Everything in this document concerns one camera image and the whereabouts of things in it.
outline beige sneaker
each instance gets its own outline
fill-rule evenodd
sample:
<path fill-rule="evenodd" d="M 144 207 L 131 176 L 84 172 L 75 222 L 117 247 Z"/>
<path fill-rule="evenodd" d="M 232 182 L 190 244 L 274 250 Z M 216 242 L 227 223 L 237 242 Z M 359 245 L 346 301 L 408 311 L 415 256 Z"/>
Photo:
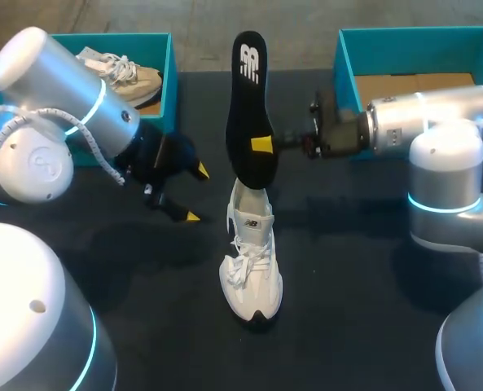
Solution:
<path fill-rule="evenodd" d="M 101 54 L 86 47 L 77 58 L 133 107 L 153 99 L 161 91 L 160 72 L 137 65 L 125 55 Z"/>

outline cable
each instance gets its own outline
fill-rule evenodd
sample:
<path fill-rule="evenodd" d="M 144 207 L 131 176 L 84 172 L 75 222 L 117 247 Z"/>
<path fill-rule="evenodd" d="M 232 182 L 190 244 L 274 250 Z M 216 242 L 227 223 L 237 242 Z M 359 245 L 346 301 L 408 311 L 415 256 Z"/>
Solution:
<path fill-rule="evenodd" d="M 109 175 L 111 175 L 112 178 L 119 185 L 123 185 L 125 183 L 125 180 L 120 175 L 120 173 L 116 171 L 113 167 L 111 167 L 111 165 L 105 160 L 105 158 L 102 155 L 102 152 L 100 151 L 100 148 L 98 147 L 98 144 L 96 143 L 96 140 L 94 140 L 93 135 L 87 129 L 87 127 L 83 123 L 81 123 L 76 117 L 72 116 L 68 112 L 59 110 L 57 108 L 39 108 L 38 110 L 27 112 L 21 108 L 16 108 L 13 106 L 6 106 L 6 105 L 0 105 L 0 112 L 13 112 L 18 114 L 15 118 L 6 122 L 2 127 L 0 131 L 0 148 L 17 129 L 19 129 L 22 125 L 29 123 L 33 119 L 33 116 L 57 116 L 71 123 L 72 125 L 76 126 L 84 135 L 90 147 L 90 150 L 94 155 L 94 158 L 96 159 L 98 164 L 103 168 L 103 170 Z M 41 129 L 36 129 L 36 131 L 42 133 L 48 138 L 51 138 L 51 135 L 52 135 L 51 132 L 41 130 Z"/>
<path fill-rule="evenodd" d="M 483 253 L 478 253 L 478 267 L 480 269 L 480 277 L 483 283 Z"/>

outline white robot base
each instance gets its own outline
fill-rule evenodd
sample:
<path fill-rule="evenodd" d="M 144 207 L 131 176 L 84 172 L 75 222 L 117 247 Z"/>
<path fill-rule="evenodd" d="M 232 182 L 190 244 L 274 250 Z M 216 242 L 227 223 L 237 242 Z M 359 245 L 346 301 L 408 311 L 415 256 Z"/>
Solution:
<path fill-rule="evenodd" d="M 435 357 L 446 391 L 483 391 L 483 289 L 442 324 Z"/>
<path fill-rule="evenodd" d="M 59 258 L 0 223 L 0 391 L 113 391 L 116 370 L 108 334 Z"/>

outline teal box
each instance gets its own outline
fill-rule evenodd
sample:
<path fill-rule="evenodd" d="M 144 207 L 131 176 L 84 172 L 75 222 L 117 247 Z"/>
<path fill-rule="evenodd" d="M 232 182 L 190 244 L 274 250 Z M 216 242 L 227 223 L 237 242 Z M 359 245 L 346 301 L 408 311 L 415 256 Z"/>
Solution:
<path fill-rule="evenodd" d="M 334 72 L 337 103 L 354 112 L 365 109 L 356 76 L 471 73 L 483 85 L 483 27 L 342 29 Z"/>
<path fill-rule="evenodd" d="M 126 55 L 143 67 L 155 68 L 164 75 L 158 115 L 142 116 L 164 133 L 174 131 L 178 103 L 178 70 L 169 33 L 108 33 L 52 35 L 74 55 L 86 46 L 100 53 Z M 93 157 L 72 147 L 75 165 L 96 165 Z"/>

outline new balance logo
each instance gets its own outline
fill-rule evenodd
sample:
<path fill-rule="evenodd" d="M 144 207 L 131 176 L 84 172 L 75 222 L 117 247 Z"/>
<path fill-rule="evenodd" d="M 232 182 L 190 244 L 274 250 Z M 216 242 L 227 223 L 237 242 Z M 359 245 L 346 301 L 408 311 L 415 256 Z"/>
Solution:
<path fill-rule="evenodd" d="M 256 222 L 255 220 L 247 220 L 246 222 L 244 222 L 245 226 L 250 226 L 251 228 L 256 228 L 257 224 L 258 222 Z"/>
<path fill-rule="evenodd" d="M 241 45 L 241 74 L 259 84 L 259 53 L 255 47 Z"/>

